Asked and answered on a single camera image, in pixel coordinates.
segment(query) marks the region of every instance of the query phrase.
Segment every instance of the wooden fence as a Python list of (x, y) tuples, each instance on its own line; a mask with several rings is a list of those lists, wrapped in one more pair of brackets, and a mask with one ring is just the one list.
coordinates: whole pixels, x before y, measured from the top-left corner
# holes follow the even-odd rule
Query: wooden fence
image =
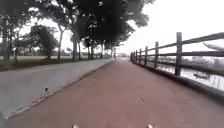
[[(151, 62), (154, 64), (153, 68), (157, 68), (158, 64), (163, 65), (169, 65), (175, 67), (175, 75), (180, 76), (181, 68), (186, 69), (192, 69), (196, 71), (201, 71), (209, 74), (215, 74), (224, 76), (224, 72), (221, 72), (219, 70), (216, 70), (214, 68), (200, 66), (200, 65), (192, 65), (192, 64), (184, 64), (182, 63), (182, 57), (183, 56), (210, 56), (210, 57), (224, 57), (224, 51), (199, 51), (199, 52), (182, 52), (182, 46), (186, 44), (193, 44), (193, 43), (200, 43), (204, 41), (212, 41), (212, 40), (218, 40), (218, 39), (224, 39), (224, 32), (223, 33), (217, 33), (212, 34), (208, 36), (203, 36), (199, 38), (194, 38), (190, 40), (184, 40), (182, 41), (182, 34), (180, 32), (177, 33), (177, 41), (172, 44), (159, 46), (159, 43), (155, 43), (154, 48), (148, 49), (148, 47), (145, 47), (145, 50), (140, 49), (139, 51), (134, 51), (131, 53), (131, 61), (135, 63), (144, 62), (145, 66), (148, 66), (148, 62)], [(177, 50), (175, 53), (165, 53), (165, 54), (159, 54), (159, 50), (162, 48), (168, 48), (168, 47), (176, 47)], [(155, 50), (155, 54), (148, 54), (149, 51)], [(158, 57), (160, 56), (175, 56), (176, 62), (162, 62), (158, 60)]]

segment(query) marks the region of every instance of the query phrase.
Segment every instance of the river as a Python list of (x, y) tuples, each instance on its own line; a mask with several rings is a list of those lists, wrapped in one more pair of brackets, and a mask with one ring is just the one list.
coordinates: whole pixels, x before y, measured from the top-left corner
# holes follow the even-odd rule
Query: river
[[(159, 66), (158, 69), (174, 73), (175, 68), (170, 66)], [(197, 71), (189, 69), (181, 69), (181, 76), (186, 77), (195, 81), (198, 81), (206, 86), (216, 88), (218, 90), (224, 91), (224, 77), (217, 75), (210, 75), (209, 79), (202, 79), (194, 76)]]

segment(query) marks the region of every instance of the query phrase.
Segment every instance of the boat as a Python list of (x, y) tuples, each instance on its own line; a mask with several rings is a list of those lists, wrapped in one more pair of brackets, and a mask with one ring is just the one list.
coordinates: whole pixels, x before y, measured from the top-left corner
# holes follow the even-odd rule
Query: boat
[(197, 78), (201, 78), (201, 79), (209, 79), (210, 78), (210, 74), (202, 73), (202, 72), (196, 72), (196, 73), (194, 73), (194, 76)]

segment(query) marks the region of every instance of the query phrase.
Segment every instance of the red dirt path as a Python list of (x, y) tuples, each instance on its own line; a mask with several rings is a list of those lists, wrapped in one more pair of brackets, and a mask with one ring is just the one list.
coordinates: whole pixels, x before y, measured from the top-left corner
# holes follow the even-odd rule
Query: red dirt path
[(16, 128), (223, 128), (224, 108), (200, 93), (113, 61), (8, 120)]

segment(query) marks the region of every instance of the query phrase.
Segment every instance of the paved path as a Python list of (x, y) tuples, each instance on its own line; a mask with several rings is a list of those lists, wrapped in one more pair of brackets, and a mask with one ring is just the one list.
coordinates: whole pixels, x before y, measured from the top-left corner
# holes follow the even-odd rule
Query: paved path
[(8, 120), (16, 128), (223, 128), (224, 108), (137, 67), (111, 64)]
[(47, 94), (59, 91), (110, 61), (92, 60), (0, 72), (0, 113), (6, 119), (20, 113)]

